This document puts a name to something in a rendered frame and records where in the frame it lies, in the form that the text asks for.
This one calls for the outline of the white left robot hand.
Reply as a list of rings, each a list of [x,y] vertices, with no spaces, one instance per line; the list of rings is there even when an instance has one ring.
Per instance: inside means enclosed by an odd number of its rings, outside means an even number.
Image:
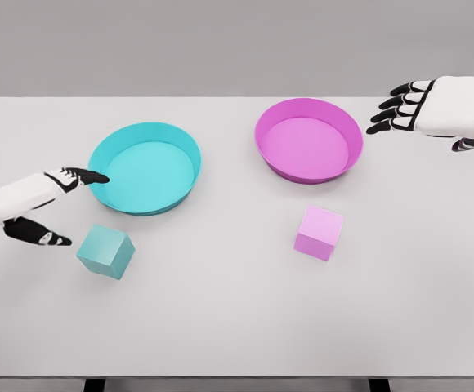
[[[25,214],[62,195],[90,184],[106,184],[109,177],[79,167],[35,173],[0,188],[0,226],[9,238],[39,246],[70,246],[72,241]]]

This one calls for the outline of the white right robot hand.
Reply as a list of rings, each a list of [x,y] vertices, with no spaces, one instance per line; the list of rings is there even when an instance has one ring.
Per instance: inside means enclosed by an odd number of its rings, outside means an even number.
[[[379,106],[366,133],[419,132],[454,138],[451,150],[474,149],[474,76],[441,76],[395,87]]]

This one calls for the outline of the cyan block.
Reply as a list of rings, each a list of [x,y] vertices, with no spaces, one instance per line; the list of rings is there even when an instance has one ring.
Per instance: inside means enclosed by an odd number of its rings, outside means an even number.
[[[89,271],[120,280],[135,250],[123,231],[93,225],[76,256]]]

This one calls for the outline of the cyan round plate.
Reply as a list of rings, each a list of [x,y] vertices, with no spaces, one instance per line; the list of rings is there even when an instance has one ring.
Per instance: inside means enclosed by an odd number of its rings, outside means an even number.
[[[115,211],[157,215],[189,195],[202,164],[200,147],[186,131],[163,122],[136,123],[111,133],[94,149],[88,169],[110,181],[90,189]]]

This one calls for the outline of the magenta round plate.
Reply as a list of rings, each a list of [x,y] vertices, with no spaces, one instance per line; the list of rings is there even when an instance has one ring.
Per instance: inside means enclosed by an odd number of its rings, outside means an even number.
[[[292,98],[267,109],[254,131],[257,150],[286,180],[321,184],[349,171],[364,148],[359,125],[345,110],[315,98]]]

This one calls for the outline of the pink block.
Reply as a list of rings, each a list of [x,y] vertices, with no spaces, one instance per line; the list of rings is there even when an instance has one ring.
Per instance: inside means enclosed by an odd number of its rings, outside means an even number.
[[[301,253],[328,261],[338,243],[344,216],[310,205],[298,228],[293,248]]]

